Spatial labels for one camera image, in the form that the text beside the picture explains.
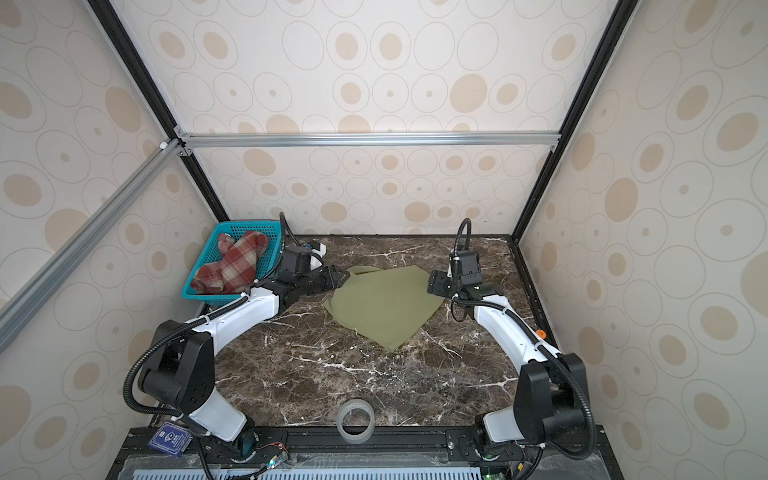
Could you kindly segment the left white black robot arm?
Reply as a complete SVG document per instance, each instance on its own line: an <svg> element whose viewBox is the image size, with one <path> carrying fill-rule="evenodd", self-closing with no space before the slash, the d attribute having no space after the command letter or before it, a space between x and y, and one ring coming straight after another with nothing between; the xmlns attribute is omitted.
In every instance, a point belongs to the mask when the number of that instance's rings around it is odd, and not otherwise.
<svg viewBox="0 0 768 480"><path fill-rule="evenodd" d="M172 417L245 459L256 449L258 436L253 420L217 391L216 355L256 325L305 297L340 288L349 277L334 265L282 273L206 315L162 323L126 374L123 400L135 412Z"/></svg>

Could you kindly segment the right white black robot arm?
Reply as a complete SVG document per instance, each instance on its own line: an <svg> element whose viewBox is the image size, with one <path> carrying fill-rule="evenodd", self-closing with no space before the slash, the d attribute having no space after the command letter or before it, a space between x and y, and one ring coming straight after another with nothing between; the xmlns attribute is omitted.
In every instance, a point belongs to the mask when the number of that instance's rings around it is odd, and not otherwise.
<svg viewBox="0 0 768 480"><path fill-rule="evenodd" d="M434 270L427 292L465 310L518 372L513 404L482 417L487 442L543 444L573 460L592 455L597 426L586 368L578 355L564 354L543 339L492 283L464 286L448 273Z"/></svg>

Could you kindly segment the olive green skirt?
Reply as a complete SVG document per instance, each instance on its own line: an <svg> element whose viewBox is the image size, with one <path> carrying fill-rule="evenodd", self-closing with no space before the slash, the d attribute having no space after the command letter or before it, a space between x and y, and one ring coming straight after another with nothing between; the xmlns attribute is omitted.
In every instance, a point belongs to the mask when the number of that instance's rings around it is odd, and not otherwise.
<svg viewBox="0 0 768 480"><path fill-rule="evenodd" d="M417 266L353 266L350 277L324 307L340 325L395 351L443 304L427 292L430 274Z"/></svg>

